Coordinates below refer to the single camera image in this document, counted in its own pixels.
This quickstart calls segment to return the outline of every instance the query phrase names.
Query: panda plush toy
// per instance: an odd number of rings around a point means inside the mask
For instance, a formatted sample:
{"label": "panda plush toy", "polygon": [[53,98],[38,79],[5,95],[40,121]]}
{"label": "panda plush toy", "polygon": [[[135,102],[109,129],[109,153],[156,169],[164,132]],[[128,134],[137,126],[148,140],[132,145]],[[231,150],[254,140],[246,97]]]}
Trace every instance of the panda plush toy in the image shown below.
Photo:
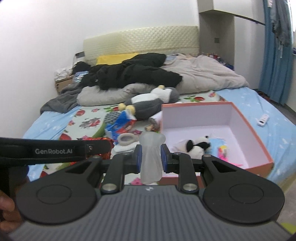
{"label": "panda plush toy", "polygon": [[186,140],[175,145],[179,152],[187,153],[193,159],[201,159],[202,155],[211,148],[208,136],[200,137],[195,140]]}

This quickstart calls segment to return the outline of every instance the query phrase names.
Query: power outlet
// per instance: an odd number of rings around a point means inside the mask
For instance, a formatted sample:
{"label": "power outlet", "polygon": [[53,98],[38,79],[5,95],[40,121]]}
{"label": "power outlet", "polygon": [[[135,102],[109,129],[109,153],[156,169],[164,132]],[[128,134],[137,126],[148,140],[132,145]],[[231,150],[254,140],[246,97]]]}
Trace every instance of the power outlet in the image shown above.
{"label": "power outlet", "polygon": [[82,57],[84,57],[84,56],[85,56],[84,52],[79,52],[79,53],[76,53],[76,54],[75,54],[75,57],[76,57],[76,58],[82,58]]}

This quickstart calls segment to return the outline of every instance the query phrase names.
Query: gray plush toy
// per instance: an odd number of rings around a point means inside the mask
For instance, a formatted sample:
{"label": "gray plush toy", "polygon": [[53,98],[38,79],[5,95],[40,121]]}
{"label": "gray plush toy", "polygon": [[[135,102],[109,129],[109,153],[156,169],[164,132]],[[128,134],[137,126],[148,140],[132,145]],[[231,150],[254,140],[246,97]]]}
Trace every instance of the gray plush toy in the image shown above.
{"label": "gray plush toy", "polygon": [[130,110],[137,119],[148,119],[161,111],[162,104],[171,104],[179,100],[179,93],[173,87],[163,85],[153,89],[150,93],[137,95],[124,103],[120,103],[119,110]]}

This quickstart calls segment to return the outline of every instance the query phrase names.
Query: pillow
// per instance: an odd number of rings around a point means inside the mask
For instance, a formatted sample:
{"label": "pillow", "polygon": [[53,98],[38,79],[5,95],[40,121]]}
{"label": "pillow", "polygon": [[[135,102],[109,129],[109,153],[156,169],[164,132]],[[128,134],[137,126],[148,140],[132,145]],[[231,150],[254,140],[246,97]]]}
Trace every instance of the pillow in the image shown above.
{"label": "pillow", "polygon": [[96,60],[96,64],[120,64],[122,61],[135,57],[139,53],[124,53],[113,55],[102,55]]}

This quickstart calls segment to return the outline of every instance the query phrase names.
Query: headboard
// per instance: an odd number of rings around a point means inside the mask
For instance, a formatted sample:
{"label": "headboard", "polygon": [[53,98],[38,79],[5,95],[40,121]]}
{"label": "headboard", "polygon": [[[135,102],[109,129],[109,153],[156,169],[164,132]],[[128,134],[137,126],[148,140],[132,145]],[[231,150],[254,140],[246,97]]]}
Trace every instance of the headboard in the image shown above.
{"label": "headboard", "polygon": [[85,60],[96,64],[100,55],[123,53],[199,53],[197,26],[149,27],[109,33],[84,40]]}

